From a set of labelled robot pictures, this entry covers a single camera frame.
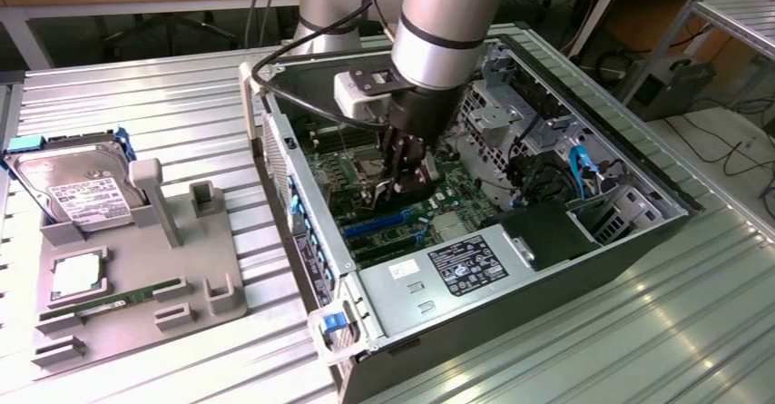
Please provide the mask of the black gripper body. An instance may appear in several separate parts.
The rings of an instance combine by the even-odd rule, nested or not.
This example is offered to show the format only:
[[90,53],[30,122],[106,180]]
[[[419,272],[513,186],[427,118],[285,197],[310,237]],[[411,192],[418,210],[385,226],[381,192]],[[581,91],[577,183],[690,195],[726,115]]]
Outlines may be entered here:
[[390,141],[411,138],[435,146],[465,97],[467,85],[449,90],[415,87],[391,94],[387,106]]

